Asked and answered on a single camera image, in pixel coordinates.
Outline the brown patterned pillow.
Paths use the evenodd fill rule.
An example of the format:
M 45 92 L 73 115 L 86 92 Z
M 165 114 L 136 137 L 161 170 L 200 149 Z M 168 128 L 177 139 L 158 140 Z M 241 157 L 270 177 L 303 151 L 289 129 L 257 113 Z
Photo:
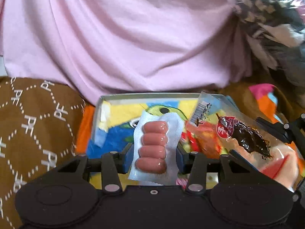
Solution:
M 85 101 L 67 85 L 1 77 L 1 228 L 18 228 L 15 194 L 72 157 Z

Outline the red snack packet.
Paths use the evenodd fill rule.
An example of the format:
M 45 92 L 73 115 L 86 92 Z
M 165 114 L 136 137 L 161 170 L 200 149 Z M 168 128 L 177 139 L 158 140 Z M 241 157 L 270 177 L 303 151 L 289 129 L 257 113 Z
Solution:
M 182 145 L 182 148 L 186 152 L 199 152 L 200 148 L 197 144 L 197 141 L 194 137 L 194 134 L 190 131 L 184 130 L 181 134 L 180 144 Z

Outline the pink sausage pack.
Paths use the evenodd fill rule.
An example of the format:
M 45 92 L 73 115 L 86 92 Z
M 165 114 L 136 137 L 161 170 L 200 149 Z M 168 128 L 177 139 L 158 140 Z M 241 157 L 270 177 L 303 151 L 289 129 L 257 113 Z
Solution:
M 175 112 L 155 116 L 144 111 L 134 130 L 134 153 L 129 179 L 175 185 L 176 148 L 184 121 Z

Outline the grey cardboard box tray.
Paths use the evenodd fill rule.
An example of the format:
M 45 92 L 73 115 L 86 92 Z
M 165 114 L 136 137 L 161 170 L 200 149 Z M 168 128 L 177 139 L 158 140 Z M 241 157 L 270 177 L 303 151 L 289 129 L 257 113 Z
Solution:
M 89 159 L 100 158 L 110 151 L 121 152 L 133 143 L 133 134 L 143 111 L 155 116 L 175 112 L 186 123 L 200 94 L 198 93 L 134 93 L 108 95 L 99 99 L 92 122 L 91 139 L 86 154 Z M 204 139 L 209 158 L 218 159 L 227 151 L 213 131 L 206 131 Z

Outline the dark dried meat packet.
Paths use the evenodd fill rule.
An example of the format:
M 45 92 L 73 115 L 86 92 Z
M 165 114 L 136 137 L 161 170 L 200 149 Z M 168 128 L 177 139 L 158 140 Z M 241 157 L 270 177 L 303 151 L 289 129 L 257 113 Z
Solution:
M 215 96 L 201 92 L 186 129 L 207 158 L 236 152 L 255 169 L 293 190 L 299 174 L 296 152 Z

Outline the clear bag of clothes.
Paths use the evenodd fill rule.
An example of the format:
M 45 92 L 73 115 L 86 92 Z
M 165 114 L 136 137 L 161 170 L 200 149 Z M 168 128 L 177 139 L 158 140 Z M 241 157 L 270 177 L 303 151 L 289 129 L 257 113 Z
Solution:
M 235 0 L 234 11 L 266 71 L 304 86 L 304 0 Z

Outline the colourful cartoon blanket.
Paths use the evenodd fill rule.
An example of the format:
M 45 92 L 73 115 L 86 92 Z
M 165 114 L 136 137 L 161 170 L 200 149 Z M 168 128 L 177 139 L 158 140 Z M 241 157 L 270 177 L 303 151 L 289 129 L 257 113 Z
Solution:
M 280 91 L 272 84 L 257 84 L 246 88 L 243 104 L 249 109 L 249 116 L 265 116 L 272 123 L 282 123 L 289 115 L 289 103 Z M 76 140 L 77 153 L 85 153 L 88 142 L 92 135 L 92 122 L 96 108 L 87 105 L 84 109 L 83 119 Z M 295 152 L 297 148 L 295 143 L 286 144 Z M 299 174 L 297 180 L 304 175 L 304 160 L 298 157 Z

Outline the pink bed sheet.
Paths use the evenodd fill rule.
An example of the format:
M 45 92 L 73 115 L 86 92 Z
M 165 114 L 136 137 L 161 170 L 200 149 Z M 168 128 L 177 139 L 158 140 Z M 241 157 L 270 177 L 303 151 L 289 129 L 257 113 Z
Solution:
M 228 0 L 1 0 L 11 77 L 105 94 L 223 88 L 251 74 Z

